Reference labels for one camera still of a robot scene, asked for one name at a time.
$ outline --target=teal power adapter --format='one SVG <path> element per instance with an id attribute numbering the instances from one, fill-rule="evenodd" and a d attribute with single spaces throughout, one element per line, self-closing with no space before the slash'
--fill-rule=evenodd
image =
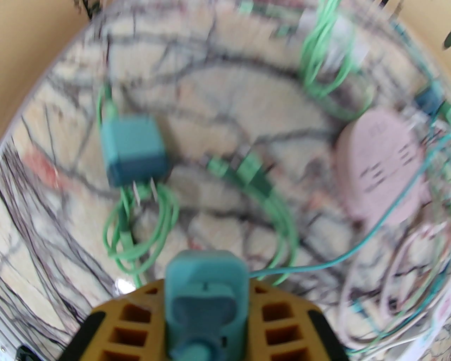
<path id="1" fill-rule="evenodd" d="M 100 137 L 110 186 L 165 177 L 170 162 L 155 119 L 144 115 L 120 116 L 109 89 L 105 90 L 104 109 Z"/>

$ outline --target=red stain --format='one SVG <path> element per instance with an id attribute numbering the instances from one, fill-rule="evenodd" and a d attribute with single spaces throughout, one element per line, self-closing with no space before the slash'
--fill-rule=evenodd
<path id="1" fill-rule="evenodd" d="M 33 148 L 22 157 L 23 163 L 48 187 L 67 190 L 74 187 L 72 181 L 57 171 L 55 166 L 39 150 Z"/>
<path id="2" fill-rule="evenodd" d="M 202 251 L 203 250 L 203 247 L 200 244 L 194 242 L 194 240 L 192 238 L 188 238 L 187 243 L 188 243 L 188 248 L 190 250 L 196 250 L 196 251 Z"/>

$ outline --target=pink oval object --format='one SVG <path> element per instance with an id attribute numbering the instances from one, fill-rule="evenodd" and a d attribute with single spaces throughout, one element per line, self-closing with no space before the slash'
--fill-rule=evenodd
<path id="1" fill-rule="evenodd" d="M 372 228 L 422 163 L 419 143 L 396 113 L 375 108 L 346 126 L 336 146 L 338 186 L 351 218 Z M 397 225 L 422 203 L 422 177 L 393 210 L 386 224 Z"/>

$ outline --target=pink device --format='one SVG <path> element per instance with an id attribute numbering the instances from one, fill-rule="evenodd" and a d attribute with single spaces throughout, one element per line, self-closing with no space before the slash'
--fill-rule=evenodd
<path id="1" fill-rule="evenodd" d="M 346 126 L 336 146 L 338 186 L 349 216 L 371 229 L 422 164 L 419 142 L 395 112 L 374 108 Z M 423 203 L 423 178 L 393 210 L 398 225 Z"/>

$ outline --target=marble surface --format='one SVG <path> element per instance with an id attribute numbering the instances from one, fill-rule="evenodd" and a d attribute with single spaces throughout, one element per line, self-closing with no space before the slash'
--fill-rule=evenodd
<path id="1" fill-rule="evenodd" d="M 425 79 L 399 39 L 377 9 L 360 1 L 343 6 L 355 14 L 369 48 L 363 69 L 377 91 L 375 103 L 409 102 Z M 197 164 L 205 152 L 229 157 L 244 144 L 264 159 L 295 215 L 297 264 L 335 258 L 356 242 L 331 152 L 345 124 L 303 92 L 296 78 L 302 39 L 274 39 L 277 24 L 239 14 L 225 0 L 118 2 L 54 66 L 16 120 L 0 162 L 0 309 L 24 342 L 55 359 L 91 308 L 114 295 L 115 280 L 126 278 L 101 241 L 118 199 L 106 180 L 95 123 L 107 35 L 120 111 L 152 114 L 174 159 L 167 183 L 180 200 L 180 218 L 149 280 L 162 277 L 168 261 L 185 249 L 231 250 L 252 269 L 271 258 L 275 237 L 259 208 Z M 360 93 L 346 84 L 338 96 L 351 105 Z M 156 211 L 151 205 L 142 212 L 141 238 L 152 231 Z M 363 251 L 353 297 L 369 314 L 401 234 L 384 230 Z M 335 328 L 348 266 L 296 274 L 282 287 L 317 303 Z M 412 256 L 400 282 L 422 266 Z M 350 333 L 370 333 L 366 318 L 350 312 Z M 450 334 L 451 320 L 422 360 L 447 360 Z"/>

